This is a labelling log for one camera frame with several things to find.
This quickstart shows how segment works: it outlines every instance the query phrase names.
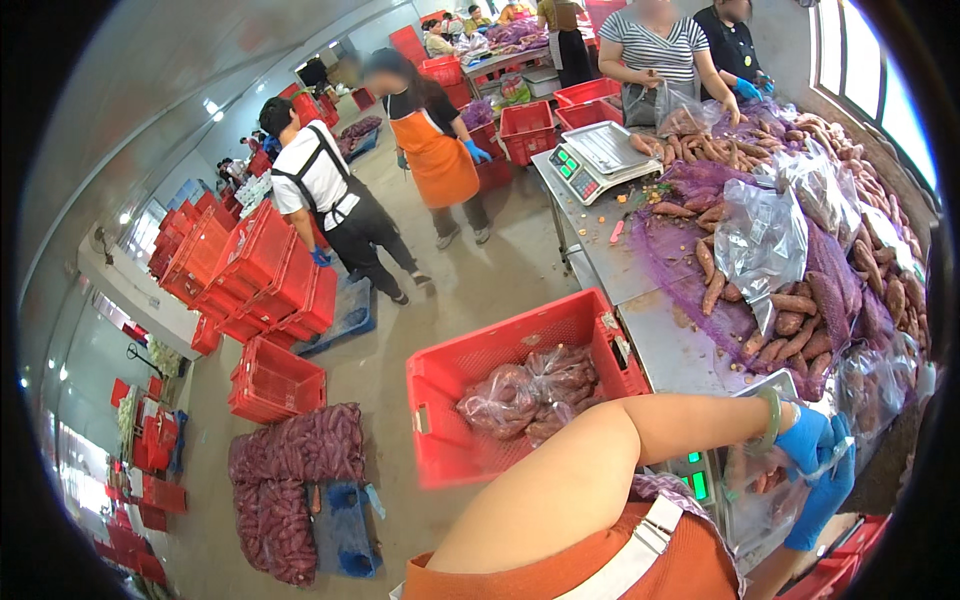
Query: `concrete floor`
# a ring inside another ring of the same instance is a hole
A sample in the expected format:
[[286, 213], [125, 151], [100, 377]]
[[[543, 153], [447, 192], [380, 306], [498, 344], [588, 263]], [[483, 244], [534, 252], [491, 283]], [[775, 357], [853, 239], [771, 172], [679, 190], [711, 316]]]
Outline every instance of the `concrete floor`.
[[[349, 97], [338, 110], [335, 131], [359, 115]], [[363, 113], [383, 117], [380, 105]], [[150, 532], [172, 590], [184, 598], [385, 598], [404, 577], [407, 559], [435, 548], [479, 491], [479, 486], [421, 491], [411, 444], [404, 364], [416, 350], [493, 324], [579, 290], [564, 276], [547, 197], [538, 176], [515, 168], [509, 187], [487, 195], [493, 221], [482, 248], [460, 209], [454, 217], [465, 233], [446, 250], [434, 247], [430, 215], [417, 188], [396, 167], [394, 137], [384, 123], [377, 148], [351, 165], [396, 220], [420, 267], [436, 281], [418, 290], [385, 252], [381, 259], [411, 297], [397, 307], [383, 295], [376, 302], [376, 330], [323, 352], [313, 362], [327, 370], [329, 403], [359, 402], [367, 439], [367, 476], [387, 518], [372, 526], [383, 544], [384, 565], [371, 580], [320, 576], [308, 590], [255, 571], [240, 552], [234, 532], [232, 488], [227, 477], [230, 440], [256, 424], [227, 408], [229, 373], [241, 346], [230, 338], [194, 364], [180, 399], [190, 422], [184, 449], [189, 513], [169, 517], [169, 533]]]

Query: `orange shirt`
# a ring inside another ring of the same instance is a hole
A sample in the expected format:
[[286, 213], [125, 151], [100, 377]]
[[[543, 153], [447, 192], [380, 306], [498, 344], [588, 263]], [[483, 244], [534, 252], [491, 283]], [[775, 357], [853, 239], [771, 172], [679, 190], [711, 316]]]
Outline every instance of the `orange shirt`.
[[[576, 588], [627, 543], [651, 502], [629, 502], [613, 527], [589, 536], [538, 563], [487, 574], [454, 574], [424, 566], [427, 552], [407, 562], [403, 600], [490, 600], [556, 598]], [[735, 600], [736, 575], [712, 525], [684, 513], [664, 552], [621, 598]]]

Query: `dark pants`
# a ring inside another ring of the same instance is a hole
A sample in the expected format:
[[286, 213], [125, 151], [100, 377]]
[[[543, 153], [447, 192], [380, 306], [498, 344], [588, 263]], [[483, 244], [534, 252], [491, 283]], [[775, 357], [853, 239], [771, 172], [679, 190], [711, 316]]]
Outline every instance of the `dark pants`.
[[[487, 218], [487, 211], [483, 207], [483, 197], [480, 194], [463, 203], [464, 213], [467, 215], [467, 222], [474, 231], [486, 227], [490, 224]], [[457, 228], [457, 222], [453, 220], [450, 214], [450, 207], [431, 208], [430, 214], [433, 215], [433, 227], [437, 230], [437, 237], [446, 237]]]
[[371, 244], [383, 246], [396, 264], [407, 273], [412, 274], [417, 270], [417, 262], [400, 239], [394, 220], [366, 186], [363, 186], [363, 190], [365, 193], [354, 185], [350, 186], [350, 192], [359, 196], [360, 202], [343, 223], [330, 231], [324, 231], [324, 217], [317, 214], [317, 225], [320, 231], [324, 231], [326, 241], [340, 256], [348, 271], [357, 271], [362, 276], [369, 277], [373, 287], [390, 298], [399, 298], [403, 291], [394, 276], [384, 268], [376, 255], [376, 248]]
[[590, 69], [587, 46], [580, 31], [560, 32], [557, 43], [560, 45], [560, 58], [564, 61], [564, 68], [557, 71], [560, 86], [570, 87], [592, 80], [593, 72]]

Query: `black shirt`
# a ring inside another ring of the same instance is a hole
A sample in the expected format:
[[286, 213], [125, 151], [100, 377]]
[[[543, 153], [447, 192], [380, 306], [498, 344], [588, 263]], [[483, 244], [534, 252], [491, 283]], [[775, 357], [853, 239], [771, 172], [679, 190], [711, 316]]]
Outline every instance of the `black shirt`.
[[[416, 104], [413, 101], [413, 96], [409, 89], [405, 89], [398, 94], [384, 96], [384, 110], [387, 110], [388, 98], [390, 99], [390, 110], [387, 114], [387, 118], [389, 119], [402, 119], [416, 109]], [[456, 133], [453, 132], [451, 123], [460, 116], [460, 111], [453, 106], [453, 103], [450, 102], [446, 94], [429, 103], [426, 107], [426, 113], [444, 135], [449, 135], [450, 137], [457, 136]]]
[[[756, 59], [754, 39], [750, 36], [750, 29], [744, 23], [733, 23], [732, 27], [720, 20], [716, 9], [711, 5], [693, 15], [700, 28], [707, 34], [710, 42], [710, 55], [717, 71], [724, 70], [751, 84], [756, 79], [756, 72], [762, 71], [760, 61]], [[700, 96], [709, 100], [711, 96], [701, 85]]]

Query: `sneaker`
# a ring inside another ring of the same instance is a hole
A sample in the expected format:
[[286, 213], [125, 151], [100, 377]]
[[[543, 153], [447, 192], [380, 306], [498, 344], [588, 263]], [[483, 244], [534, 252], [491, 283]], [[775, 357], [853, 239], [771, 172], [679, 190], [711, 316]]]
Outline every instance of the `sneaker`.
[[483, 246], [490, 239], [490, 228], [475, 229], [473, 235], [476, 236], [477, 246]]
[[457, 234], [460, 233], [460, 226], [458, 225], [456, 229], [452, 230], [449, 235], [444, 237], [437, 238], [437, 250], [443, 250], [450, 245], [450, 242], [453, 241], [453, 238], [457, 237]]
[[417, 287], [423, 287], [427, 283], [433, 281], [433, 277], [426, 276], [421, 271], [414, 271], [412, 274], [410, 274], [410, 277], [414, 279], [414, 283], [417, 284]]

